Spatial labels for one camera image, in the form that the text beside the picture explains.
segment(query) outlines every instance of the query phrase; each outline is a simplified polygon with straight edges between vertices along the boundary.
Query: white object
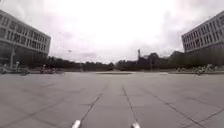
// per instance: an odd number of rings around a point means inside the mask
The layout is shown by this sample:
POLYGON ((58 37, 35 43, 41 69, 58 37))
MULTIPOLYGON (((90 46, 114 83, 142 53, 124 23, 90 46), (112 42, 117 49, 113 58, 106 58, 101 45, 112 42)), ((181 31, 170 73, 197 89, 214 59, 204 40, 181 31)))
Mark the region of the white object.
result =
POLYGON ((81 126, 81 121, 76 120, 75 123, 73 124, 72 128, 80 128, 80 126, 81 126))
POLYGON ((140 128, 140 125, 137 122, 135 122, 134 124, 132 124, 131 128, 140 128))

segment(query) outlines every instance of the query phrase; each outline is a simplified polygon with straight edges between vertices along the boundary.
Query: ground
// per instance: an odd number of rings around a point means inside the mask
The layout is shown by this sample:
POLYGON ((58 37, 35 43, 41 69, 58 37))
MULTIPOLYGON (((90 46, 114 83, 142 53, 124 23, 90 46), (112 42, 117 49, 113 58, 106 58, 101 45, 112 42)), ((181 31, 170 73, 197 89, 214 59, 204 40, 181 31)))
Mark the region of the ground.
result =
POLYGON ((167 73, 2 75, 0 128, 71 128, 81 119, 82 128, 129 128, 135 119, 141 128, 223 128, 223 78, 167 73))

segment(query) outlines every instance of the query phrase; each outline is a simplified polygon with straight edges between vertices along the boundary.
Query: gray building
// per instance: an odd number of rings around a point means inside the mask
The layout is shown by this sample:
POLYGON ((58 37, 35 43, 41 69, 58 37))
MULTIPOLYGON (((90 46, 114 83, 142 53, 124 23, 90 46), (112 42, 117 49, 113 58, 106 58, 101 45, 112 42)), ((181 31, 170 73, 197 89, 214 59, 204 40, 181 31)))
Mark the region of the gray building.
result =
POLYGON ((224 11, 182 35, 185 52, 224 42, 224 11))
POLYGON ((48 35, 0 10, 0 63, 9 63, 12 53, 23 65, 42 63, 50 41, 48 35))
POLYGON ((182 35, 185 63, 224 64, 224 11, 182 35))

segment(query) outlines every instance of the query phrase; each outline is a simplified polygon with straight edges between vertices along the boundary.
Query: overcast sky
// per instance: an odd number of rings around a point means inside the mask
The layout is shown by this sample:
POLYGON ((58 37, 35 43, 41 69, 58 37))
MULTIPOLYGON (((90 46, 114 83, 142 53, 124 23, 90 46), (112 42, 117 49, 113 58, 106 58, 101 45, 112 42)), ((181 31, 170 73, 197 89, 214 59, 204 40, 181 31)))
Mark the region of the overcast sky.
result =
POLYGON ((2 0, 0 7, 51 36, 50 55, 116 62, 135 60, 138 49, 161 56, 183 51, 180 36, 223 5, 223 0, 2 0))

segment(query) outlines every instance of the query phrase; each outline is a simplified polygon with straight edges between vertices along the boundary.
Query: sky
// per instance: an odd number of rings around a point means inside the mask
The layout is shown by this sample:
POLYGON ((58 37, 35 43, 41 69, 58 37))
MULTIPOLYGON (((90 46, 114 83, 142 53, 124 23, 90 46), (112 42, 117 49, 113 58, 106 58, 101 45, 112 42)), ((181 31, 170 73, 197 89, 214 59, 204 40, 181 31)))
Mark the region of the sky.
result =
POLYGON ((51 37, 50 56, 136 60, 183 51, 181 35, 224 10, 223 0, 1 0, 0 8, 51 37))

